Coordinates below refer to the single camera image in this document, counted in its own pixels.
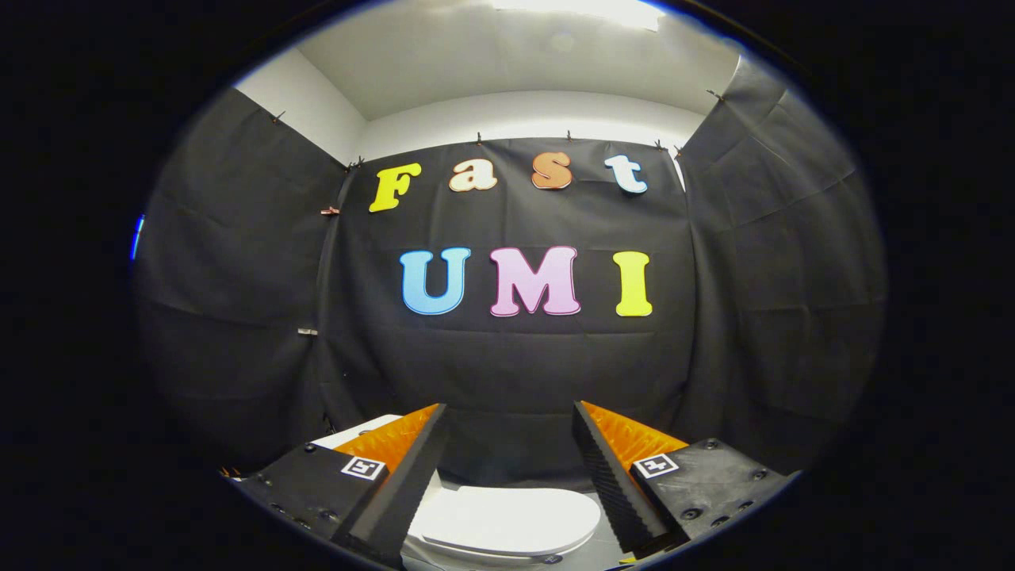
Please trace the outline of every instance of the letter m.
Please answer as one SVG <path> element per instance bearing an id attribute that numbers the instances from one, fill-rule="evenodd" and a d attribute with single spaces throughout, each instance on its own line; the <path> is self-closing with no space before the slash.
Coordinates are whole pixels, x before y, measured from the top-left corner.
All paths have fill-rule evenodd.
<path id="1" fill-rule="evenodd" d="M 543 294 L 547 298 L 543 311 L 549 315 L 571 315 L 581 311 L 582 306 L 574 299 L 571 276 L 571 263 L 577 256 L 574 247 L 554 245 L 546 251 L 539 271 L 533 272 L 518 247 L 500 247 L 490 252 L 490 259 L 497 264 L 497 302 L 490 308 L 490 313 L 496 317 L 518 315 L 515 292 L 518 292 L 529 313 L 536 313 Z"/>

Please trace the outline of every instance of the white object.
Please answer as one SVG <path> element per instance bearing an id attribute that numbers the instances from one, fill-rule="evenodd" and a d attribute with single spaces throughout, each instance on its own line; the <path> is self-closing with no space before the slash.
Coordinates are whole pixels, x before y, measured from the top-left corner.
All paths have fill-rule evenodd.
<path id="1" fill-rule="evenodd" d="M 379 417 L 314 443 L 335 448 L 400 418 Z M 600 517 L 599 505 L 578 492 L 472 486 L 449 490 L 434 472 L 406 543 L 486 566 L 517 565 L 577 550 L 592 538 Z"/>
<path id="2" fill-rule="evenodd" d="M 342 432 L 328 435 L 324 438 L 319 438 L 314 441 L 314 444 L 317 444 L 318 446 L 321 446 L 323 448 L 335 449 L 345 444 L 346 442 L 353 440 L 354 438 L 359 436 L 359 433 L 363 431 L 369 431 L 381 428 L 387 425 L 388 423 L 392 421 L 397 421 L 401 418 L 402 417 L 399 415 L 385 415 L 384 417 L 378 417 L 377 419 L 374 419 L 373 421 L 366 421 L 365 423 L 359 426 L 343 430 Z"/>

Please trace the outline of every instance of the black fabric backdrop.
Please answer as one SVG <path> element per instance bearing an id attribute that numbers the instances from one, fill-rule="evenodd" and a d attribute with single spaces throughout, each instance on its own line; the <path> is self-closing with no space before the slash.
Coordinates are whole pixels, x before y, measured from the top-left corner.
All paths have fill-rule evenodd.
<path id="1" fill-rule="evenodd" d="M 536 188 L 533 158 L 563 151 L 573 181 Z M 625 154 L 649 189 L 625 193 L 604 160 Z M 455 164 L 492 162 L 489 190 L 454 192 Z M 369 212 L 379 170 L 418 162 L 399 205 Z M 572 402 L 586 400 L 668 428 L 686 380 L 694 325 L 694 260 L 684 193 L 670 155 L 653 146 L 560 139 L 445 145 L 370 160 L 354 170 L 325 289 L 330 311 L 319 341 L 343 367 L 364 418 L 449 406 L 445 478 L 484 486 L 585 483 L 570 436 Z M 533 269 L 546 249 L 570 245 L 573 315 L 494 317 L 496 247 L 520 248 Z M 446 290 L 441 251 L 468 246 L 465 295 L 444 315 L 418 315 L 402 301 L 399 256 L 426 249 L 427 290 Z M 652 314 L 620 317 L 620 273 L 612 256 L 649 255 Z"/>
<path id="2" fill-rule="evenodd" d="M 741 59 L 678 161 L 698 279 L 673 426 L 777 472 L 807 468 L 876 356 L 887 280 L 856 159 L 776 73 Z"/>
<path id="3" fill-rule="evenodd" d="M 325 430 L 308 367 L 335 159 L 229 89 L 194 120 L 145 211 L 134 285 L 159 391 L 194 441 L 250 469 Z"/>
<path id="4" fill-rule="evenodd" d="M 770 70 L 742 61 L 678 158 L 651 145 L 511 139 L 341 164 L 239 91 L 182 141 L 149 202 L 136 283 L 160 388 L 225 463 L 256 467 L 338 428 L 450 406 L 442 476 L 483 486 L 589 483 L 573 400 L 693 441 L 719 437 L 780 472 L 807 468 L 869 373 L 886 297 L 856 160 Z M 563 151 L 573 182 L 533 186 Z M 626 195 L 603 160 L 641 164 Z M 452 167 L 489 159 L 489 190 Z M 419 162 L 391 210 L 383 168 Z M 328 205 L 342 213 L 325 217 Z M 494 247 L 571 245 L 569 316 L 493 317 Z M 402 302 L 399 256 L 468 246 L 465 296 L 423 316 Z M 635 249 L 652 315 L 619 317 L 611 256 Z M 319 337 L 296 334 L 312 328 Z"/>

